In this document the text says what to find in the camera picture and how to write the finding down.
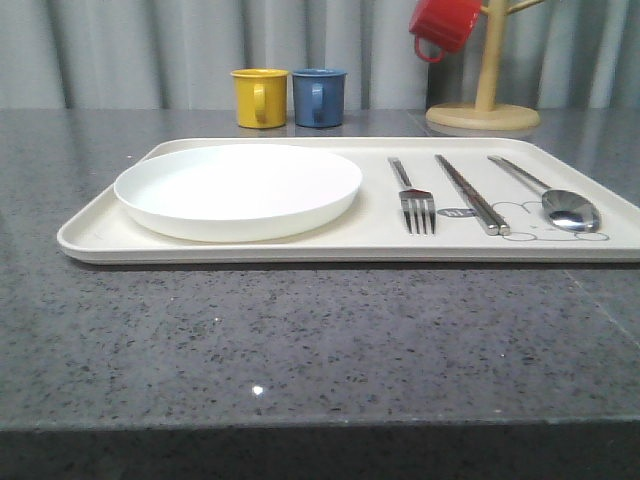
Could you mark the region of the silver metal fork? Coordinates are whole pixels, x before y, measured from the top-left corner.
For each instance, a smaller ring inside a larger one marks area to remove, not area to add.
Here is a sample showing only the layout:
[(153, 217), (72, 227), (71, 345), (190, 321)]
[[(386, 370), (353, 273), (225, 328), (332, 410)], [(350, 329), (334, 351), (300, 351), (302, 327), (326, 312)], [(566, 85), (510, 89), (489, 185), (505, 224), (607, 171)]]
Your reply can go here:
[(436, 210), (432, 193), (413, 186), (399, 158), (389, 157), (388, 162), (401, 186), (398, 196), (407, 231), (416, 235), (435, 234)]

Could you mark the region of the white round plate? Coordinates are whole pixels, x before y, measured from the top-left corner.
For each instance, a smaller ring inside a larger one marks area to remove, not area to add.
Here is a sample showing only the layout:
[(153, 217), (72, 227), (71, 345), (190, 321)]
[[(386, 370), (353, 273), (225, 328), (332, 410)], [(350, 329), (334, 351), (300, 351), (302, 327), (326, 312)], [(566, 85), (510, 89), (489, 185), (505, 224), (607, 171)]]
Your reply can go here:
[(124, 171), (113, 188), (142, 226), (171, 237), (248, 242), (306, 232), (342, 215), (363, 174), (323, 150), (231, 144), (160, 155)]

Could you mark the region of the silver metal spoon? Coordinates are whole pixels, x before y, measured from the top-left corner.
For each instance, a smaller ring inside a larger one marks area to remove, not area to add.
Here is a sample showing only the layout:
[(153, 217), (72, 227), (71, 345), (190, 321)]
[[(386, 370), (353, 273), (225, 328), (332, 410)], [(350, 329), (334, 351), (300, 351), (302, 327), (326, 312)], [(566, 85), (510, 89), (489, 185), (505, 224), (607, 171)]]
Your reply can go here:
[(527, 186), (539, 191), (545, 218), (553, 226), (577, 233), (595, 233), (601, 228), (599, 210), (584, 196), (570, 190), (552, 188), (504, 157), (488, 155), (487, 158)]

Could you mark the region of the cream rabbit serving tray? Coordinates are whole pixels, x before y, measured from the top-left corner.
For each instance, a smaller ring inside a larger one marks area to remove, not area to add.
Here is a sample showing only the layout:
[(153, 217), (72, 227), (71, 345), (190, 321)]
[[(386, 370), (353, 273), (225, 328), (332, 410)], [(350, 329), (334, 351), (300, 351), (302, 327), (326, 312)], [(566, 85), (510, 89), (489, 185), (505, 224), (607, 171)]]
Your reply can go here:
[[(635, 262), (639, 210), (544, 150), (505, 138), (298, 137), (295, 144), (332, 151), (364, 176), (353, 206), (335, 221), (293, 237), (220, 244), (167, 237), (137, 224), (111, 189), (68, 220), (57, 235), (70, 257), (93, 264), (338, 261)], [(444, 156), (506, 219), (508, 236), (490, 236), (469, 216), (435, 156)], [(599, 210), (594, 233), (554, 228), (536, 192), (492, 162), (501, 156), (546, 183), (579, 193)], [(400, 209), (389, 159), (430, 191), (438, 211), (432, 235), (412, 235)]]

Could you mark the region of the blue enamel mug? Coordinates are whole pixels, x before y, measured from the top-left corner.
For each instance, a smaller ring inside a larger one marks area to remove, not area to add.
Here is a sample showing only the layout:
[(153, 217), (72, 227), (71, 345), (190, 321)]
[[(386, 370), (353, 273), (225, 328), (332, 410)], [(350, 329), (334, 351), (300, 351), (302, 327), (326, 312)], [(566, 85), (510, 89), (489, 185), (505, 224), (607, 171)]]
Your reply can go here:
[(293, 71), (295, 123), (308, 128), (341, 125), (346, 75), (347, 72), (340, 69), (306, 68)]

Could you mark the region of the yellow enamel mug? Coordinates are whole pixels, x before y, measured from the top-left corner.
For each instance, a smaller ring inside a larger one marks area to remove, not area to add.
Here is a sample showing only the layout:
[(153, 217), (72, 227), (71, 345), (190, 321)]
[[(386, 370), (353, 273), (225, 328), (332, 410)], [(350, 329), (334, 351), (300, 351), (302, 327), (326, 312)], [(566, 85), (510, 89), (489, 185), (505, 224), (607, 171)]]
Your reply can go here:
[(244, 128), (270, 129), (287, 122), (287, 70), (239, 69), (231, 72), (237, 123)]

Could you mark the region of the wooden mug tree stand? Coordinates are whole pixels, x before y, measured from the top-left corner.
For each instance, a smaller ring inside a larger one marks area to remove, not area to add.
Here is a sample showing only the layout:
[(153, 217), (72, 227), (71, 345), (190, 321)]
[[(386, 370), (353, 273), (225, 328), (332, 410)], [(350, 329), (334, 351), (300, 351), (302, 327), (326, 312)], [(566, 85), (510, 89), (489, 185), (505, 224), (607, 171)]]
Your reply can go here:
[(487, 17), (487, 27), (475, 101), (472, 103), (443, 103), (426, 111), (426, 120), (447, 127), (515, 131), (537, 127), (538, 112), (532, 108), (498, 103), (496, 100), (503, 40), (507, 17), (534, 5), (537, 1), (489, 1), (481, 7)]

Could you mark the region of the red enamel mug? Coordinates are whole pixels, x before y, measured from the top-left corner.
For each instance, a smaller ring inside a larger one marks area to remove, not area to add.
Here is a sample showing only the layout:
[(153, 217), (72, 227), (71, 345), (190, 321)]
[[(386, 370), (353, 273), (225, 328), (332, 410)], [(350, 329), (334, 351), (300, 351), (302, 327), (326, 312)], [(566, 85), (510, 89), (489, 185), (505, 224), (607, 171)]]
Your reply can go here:
[[(447, 53), (456, 53), (466, 44), (481, 14), (480, 0), (420, 0), (409, 23), (414, 52), (423, 61), (440, 62)], [(439, 48), (436, 56), (421, 51), (421, 41)]]

